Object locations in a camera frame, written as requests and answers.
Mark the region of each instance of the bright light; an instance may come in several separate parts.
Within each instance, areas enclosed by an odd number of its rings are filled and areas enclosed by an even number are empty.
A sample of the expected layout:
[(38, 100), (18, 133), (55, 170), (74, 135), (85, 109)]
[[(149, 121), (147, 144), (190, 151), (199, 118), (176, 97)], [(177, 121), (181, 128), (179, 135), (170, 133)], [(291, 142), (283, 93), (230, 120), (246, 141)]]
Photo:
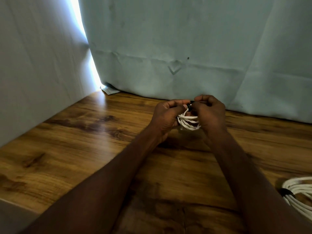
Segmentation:
[[(85, 35), (84, 28), (83, 28), (83, 24), (82, 24), (79, 2), (78, 2), (78, 0), (68, 0), (68, 1), (70, 2), (71, 6), (73, 8), (75, 18), (76, 18), (76, 25), (78, 26), (78, 28), (81, 31), (81, 33), (83, 34), (83, 36), (87, 39), (87, 37)], [(96, 70), (96, 66), (94, 64), (94, 60), (93, 60), (91, 54), (90, 54), (90, 60), (89, 60), (89, 67), (90, 67), (90, 70), (92, 72), (92, 76), (93, 76), (94, 82), (96, 84), (96, 87), (100, 88), (100, 86), (102, 85), (101, 80), (99, 78), (99, 74)]]

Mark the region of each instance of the gray floor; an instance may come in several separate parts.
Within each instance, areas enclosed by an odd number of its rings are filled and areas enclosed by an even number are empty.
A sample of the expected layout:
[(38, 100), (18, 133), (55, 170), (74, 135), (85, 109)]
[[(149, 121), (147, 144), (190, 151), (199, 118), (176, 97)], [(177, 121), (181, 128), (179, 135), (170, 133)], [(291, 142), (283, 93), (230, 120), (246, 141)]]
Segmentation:
[(15, 234), (25, 228), (38, 215), (27, 209), (0, 200), (0, 232)]

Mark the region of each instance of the person's right arm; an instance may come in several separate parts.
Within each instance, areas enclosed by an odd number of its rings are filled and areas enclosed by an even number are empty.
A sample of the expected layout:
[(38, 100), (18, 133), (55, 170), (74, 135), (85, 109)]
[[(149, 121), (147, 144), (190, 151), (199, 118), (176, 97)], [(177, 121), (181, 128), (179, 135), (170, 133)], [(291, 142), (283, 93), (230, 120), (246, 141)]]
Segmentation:
[(192, 107), (207, 136), (205, 142), (231, 187), (249, 232), (311, 234), (312, 225), (283, 200), (228, 133), (224, 104), (211, 95), (201, 95), (194, 100)]

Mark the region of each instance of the white cable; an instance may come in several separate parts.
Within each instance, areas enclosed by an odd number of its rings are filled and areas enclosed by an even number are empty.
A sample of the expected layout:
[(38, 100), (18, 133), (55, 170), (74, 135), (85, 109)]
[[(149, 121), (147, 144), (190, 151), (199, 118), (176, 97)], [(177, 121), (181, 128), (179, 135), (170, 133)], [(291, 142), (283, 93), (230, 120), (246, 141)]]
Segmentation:
[(180, 123), (181, 126), (188, 130), (198, 130), (200, 128), (200, 125), (193, 126), (190, 123), (199, 123), (199, 121), (193, 121), (192, 119), (197, 119), (198, 117), (188, 117), (185, 116), (185, 114), (188, 112), (188, 109), (183, 114), (180, 114), (177, 116), (177, 120)]
[[(285, 181), (282, 188), (290, 190), (294, 195), (301, 193), (312, 200), (312, 184), (302, 184), (301, 181), (312, 180), (312, 177), (293, 178)], [(299, 213), (312, 221), (312, 207), (300, 202), (292, 195), (285, 195), (286, 202), (294, 207)]]

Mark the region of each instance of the dark wood grain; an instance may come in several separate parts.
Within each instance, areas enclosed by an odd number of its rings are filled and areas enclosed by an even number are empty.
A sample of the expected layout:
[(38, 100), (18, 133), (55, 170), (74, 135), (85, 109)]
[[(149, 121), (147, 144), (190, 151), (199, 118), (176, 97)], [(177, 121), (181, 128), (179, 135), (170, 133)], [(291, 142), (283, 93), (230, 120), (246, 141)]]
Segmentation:
[[(160, 100), (95, 92), (0, 149), (0, 198), (37, 213), (118, 154)], [(312, 126), (227, 112), (227, 126), (273, 185), (312, 175)], [(133, 180), (114, 233), (245, 233), (201, 131), (172, 130)]]

